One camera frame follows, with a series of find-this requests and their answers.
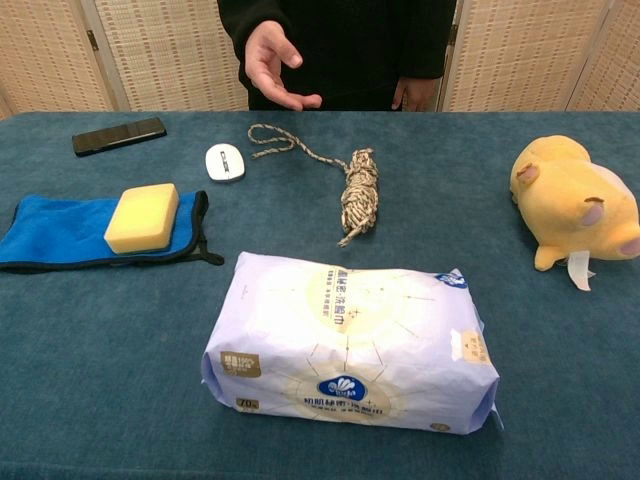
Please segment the person's left hand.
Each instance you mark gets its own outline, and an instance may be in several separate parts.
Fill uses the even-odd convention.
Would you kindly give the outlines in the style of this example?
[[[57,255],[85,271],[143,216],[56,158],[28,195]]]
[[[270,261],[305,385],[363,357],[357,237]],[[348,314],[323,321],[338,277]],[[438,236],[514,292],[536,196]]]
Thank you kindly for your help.
[[[438,79],[400,77],[396,84],[391,109],[409,112],[425,111],[438,86]]]

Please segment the person's right hand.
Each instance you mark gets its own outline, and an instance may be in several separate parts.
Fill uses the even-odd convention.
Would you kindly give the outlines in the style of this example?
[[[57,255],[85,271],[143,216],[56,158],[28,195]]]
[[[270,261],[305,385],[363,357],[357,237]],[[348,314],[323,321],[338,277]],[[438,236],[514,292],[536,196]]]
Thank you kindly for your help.
[[[297,69],[302,66],[303,57],[276,21],[263,21],[252,31],[245,45],[244,61],[248,79],[271,102],[294,111],[321,106],[320,95],[296,94],[284,86],[282,66]]]

